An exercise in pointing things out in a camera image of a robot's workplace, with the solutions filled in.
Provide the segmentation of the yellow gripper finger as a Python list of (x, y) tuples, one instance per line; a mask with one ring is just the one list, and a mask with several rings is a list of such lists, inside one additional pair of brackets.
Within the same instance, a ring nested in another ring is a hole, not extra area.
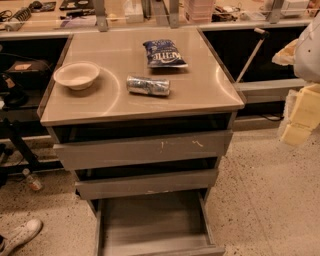
[(281, 135), (281, 141), (291, 146), (298, 146), (303, 144), (310, 134), (311, 130), (307, 127), (288, 124)]

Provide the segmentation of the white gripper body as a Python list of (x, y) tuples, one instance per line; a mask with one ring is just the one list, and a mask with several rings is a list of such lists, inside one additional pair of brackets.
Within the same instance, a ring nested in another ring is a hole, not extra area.
[(311, 84), (290, 90), (284, 109), (285, 133), (312, 132), (320, 123), (320, 86)]

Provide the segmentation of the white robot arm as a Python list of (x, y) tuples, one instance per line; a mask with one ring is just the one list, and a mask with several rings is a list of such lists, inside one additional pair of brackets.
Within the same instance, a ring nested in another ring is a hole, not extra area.
[(279, 127), (280, 140), (291, 146), (303, 144), (320, 124), (320, 14), (298, 39), (277, 52), (272, 62), (292, 65), (296, 77), (307, 85), (286, 97), (284, 120)]

